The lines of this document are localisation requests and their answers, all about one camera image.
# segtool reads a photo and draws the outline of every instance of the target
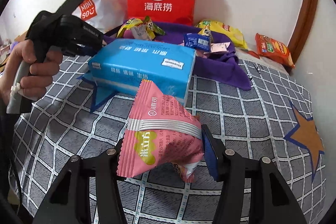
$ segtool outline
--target bed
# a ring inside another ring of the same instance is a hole
[[[23,205],[32,215],[71,155],[96,156],[115,145],[124,133],[134,97],[118,94],[90,114],[93,87],[78,79],[87,71],[87,60],[64,58],[46,96],[16,125],[12,148]],[[309,92],[285,71],[258,62],[239,59],[239,66],[251,79],[250,91],[193,76],[186,108],[199,115],[226,148],[243,157],[269,157],[291,187],[307,223],[317,223],[326,191],[324,155],[319,155],[317,170],[312,172],[308,150],[284,138],[297,126],[291,103],[300,115],[311,117]],[[172,165],[165,164],[119,182],[128,223],[211,223],[222,186],[209,175],[204,161],[195,172],[194,182],[184,183]],[[244,224],[250,187],[246,179]],[[92,223],[98,223],[94,179],[90,179],[90,210]]]

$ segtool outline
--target finger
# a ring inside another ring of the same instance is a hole
[[[34,45],[31,40],[25,40],[18,43],[11,52],[3,75],[6,84],[13,85],[16,71],[22,60],[29,64],[36,61]]]
[[[53,76],[59,72],[59,64],[56,62],[34,63],[30,66],[30,73],[39,76]]]
[[[21,89],[20,94],[22,96],[27,97],[28,99],[32,99],[33,101],[37,101],[41,99],[47,92],[46,88],[29,88],[29,89]]]
[[[63,62],[63,54],[61,52],[58,52],[58,51],[49,51],[47,53],[47,58],[50,61],[56,62],[57,64],[60,64],[60,63]]]
[[[23,89],[45,88],[51,85],[53,78],[51,76],[25,76],[22,77],[20,85]]]

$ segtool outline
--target gray handle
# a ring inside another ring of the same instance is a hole
[[[26,63],[25,61],[21,62],[19,68],[17,69],[13,85],[20,83],[22,77],[29,75],[29,68],[30,68],[30,64]],[[7,106],[7,113],[8,114],[21,114],[21,103],[23,103],[21,94],[16,93],[14,94],[13,97],[11,96],[9,99],[9,104]]]

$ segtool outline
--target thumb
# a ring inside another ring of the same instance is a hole
[[[36,61],[34,45],[31,40],[25,40],[18,43],[9,55],[4,74],[2,76],[6,86],[11,87],[13,85],[16,71],[22,60],[28,64],[33,64]]]

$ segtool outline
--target blue snack wrapper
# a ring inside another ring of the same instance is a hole
[[[88,66],[97,86],[136,95],[142,79],[152,80],[163,94],[186,104],[196,51],[179,45],[116,39]]]
[[[187,33],[184,35],[184,46],[210,52],[211,38],[198,33]]]

